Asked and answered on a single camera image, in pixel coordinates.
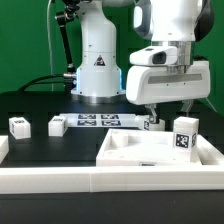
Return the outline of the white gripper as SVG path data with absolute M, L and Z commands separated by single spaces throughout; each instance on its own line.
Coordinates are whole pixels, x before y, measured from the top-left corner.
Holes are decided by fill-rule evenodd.
M 180 64 L 175 46 L 148 46 L 132 53 L 129 61 L 126 97 L 136 105 L 146 105 L 149 122 L 157 123 L 155 103 L 182 101 L 182 112 L 188 113 L 194 101 L 210 93 L 208 61 Z

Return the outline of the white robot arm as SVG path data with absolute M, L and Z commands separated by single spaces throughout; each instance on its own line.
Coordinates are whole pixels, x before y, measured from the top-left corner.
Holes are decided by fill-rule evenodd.
M 132 53 L 126 87 L 116 64 L 116 28 L 103 8 L 134 6 L 133 28 L 151 44 Z M 82 63 L 76 72 L 77 99 L 101 103 L 121 95 L 151 110 L 158 103 L 181 101 L 188 111 L 193 101 L 210 93 L 208 61 L 192 58 L 193 45 L 211 30 L 210 0 L 81 0 L 77 16 L 82 29 Z

